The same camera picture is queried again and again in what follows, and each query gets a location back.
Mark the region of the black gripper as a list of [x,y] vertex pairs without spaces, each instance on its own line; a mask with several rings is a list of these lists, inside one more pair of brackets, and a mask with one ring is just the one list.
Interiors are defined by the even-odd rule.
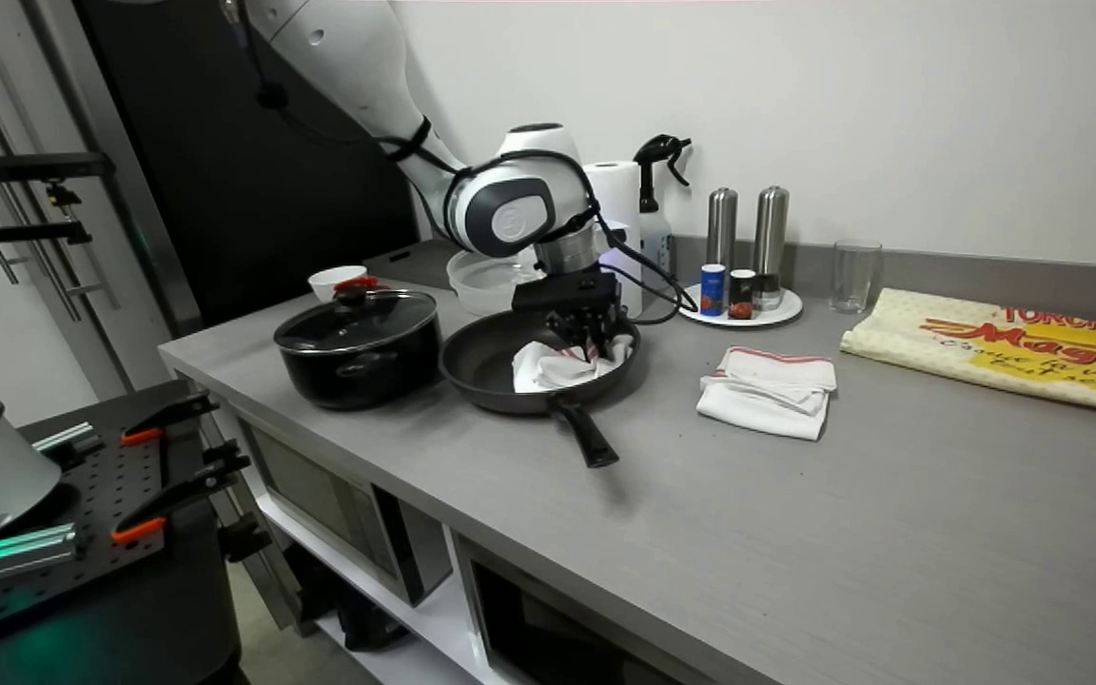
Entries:
[[570,347],[607,347],[620,330],[620,288],[603,271],[527,281],[514,288],[514,309],[541,314],[549,330]]

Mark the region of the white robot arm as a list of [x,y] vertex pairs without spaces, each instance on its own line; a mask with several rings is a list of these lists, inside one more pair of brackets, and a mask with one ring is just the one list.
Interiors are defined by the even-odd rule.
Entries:
[[566,339],[614,335],[609,224],[561,121],[514,127],[487,160],[453,154],[410,82],[391,0],[236,0],[236,19],[373,136],[443,240],[478,258],[538,254],[541,281],[518,286],[510,314],[546,314]]

